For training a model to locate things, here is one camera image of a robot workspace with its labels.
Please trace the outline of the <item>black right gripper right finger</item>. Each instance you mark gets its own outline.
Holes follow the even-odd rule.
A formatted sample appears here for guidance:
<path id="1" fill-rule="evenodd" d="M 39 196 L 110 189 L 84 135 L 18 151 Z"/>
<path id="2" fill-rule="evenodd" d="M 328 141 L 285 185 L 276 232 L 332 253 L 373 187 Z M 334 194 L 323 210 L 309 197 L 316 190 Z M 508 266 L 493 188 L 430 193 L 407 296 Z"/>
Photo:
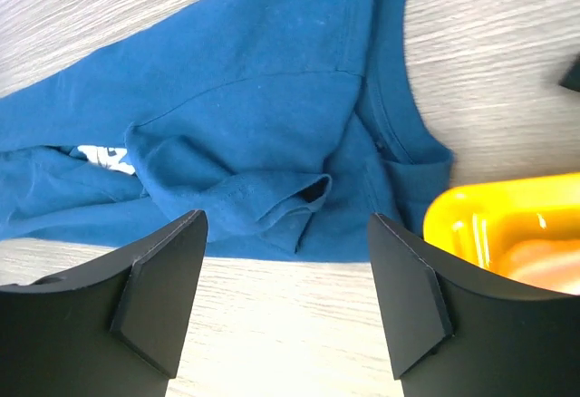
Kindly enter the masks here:
<path id="1" fill-rule="evenodd" d="M 372 275 L 407 396 L 576 396 L 579 299 L 490 273 L 375 214 Z"/>

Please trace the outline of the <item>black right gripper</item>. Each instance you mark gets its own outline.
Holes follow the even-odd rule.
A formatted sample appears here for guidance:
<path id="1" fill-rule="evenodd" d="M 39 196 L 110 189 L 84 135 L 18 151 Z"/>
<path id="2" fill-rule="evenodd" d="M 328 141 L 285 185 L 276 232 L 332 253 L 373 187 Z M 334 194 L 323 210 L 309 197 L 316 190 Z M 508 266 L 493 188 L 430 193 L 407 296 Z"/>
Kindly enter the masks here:
<path id="1" fill-rule="evenodd" d="M 567 67 L 558 85 L 569 91 L 580 92 L 580 55 L 577 55 Z"/>

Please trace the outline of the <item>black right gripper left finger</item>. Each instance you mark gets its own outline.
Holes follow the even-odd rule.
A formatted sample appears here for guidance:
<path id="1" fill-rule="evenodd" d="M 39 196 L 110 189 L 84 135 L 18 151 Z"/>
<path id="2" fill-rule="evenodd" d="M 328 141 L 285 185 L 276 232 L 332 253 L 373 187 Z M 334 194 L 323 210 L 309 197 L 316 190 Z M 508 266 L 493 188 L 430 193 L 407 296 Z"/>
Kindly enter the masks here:
<path id="1" fill-rule="evenodd" d="M 4 396 L 162 396 L 179 369 L 208 220 L 1 288 Z"/>

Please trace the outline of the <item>blue t shirt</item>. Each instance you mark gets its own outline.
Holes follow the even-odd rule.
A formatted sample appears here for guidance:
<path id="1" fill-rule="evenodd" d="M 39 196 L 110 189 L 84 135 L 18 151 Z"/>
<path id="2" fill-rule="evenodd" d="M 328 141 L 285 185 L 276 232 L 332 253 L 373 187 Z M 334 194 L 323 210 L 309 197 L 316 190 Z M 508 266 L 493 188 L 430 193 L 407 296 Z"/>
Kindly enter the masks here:
<path id="1" fill-rule="evenodd" d="M 1 100 L 1 236 L 121 247 L 201 209 L 212 257 L 364 262 L 450 183 L 406 0 L 201 0 Z"/>

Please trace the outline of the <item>yellow plastic bin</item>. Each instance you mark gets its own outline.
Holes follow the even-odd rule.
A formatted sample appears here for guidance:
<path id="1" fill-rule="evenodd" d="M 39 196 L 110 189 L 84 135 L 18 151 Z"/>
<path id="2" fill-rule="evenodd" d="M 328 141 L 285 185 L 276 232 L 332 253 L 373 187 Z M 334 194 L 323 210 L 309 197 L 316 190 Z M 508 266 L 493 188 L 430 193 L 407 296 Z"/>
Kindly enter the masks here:
<path id="1" fill-rule="evenodd" d="M 579 293 L 579 175 L 450 189 L 427 210 L 425 241 L 507 279 Z"/>

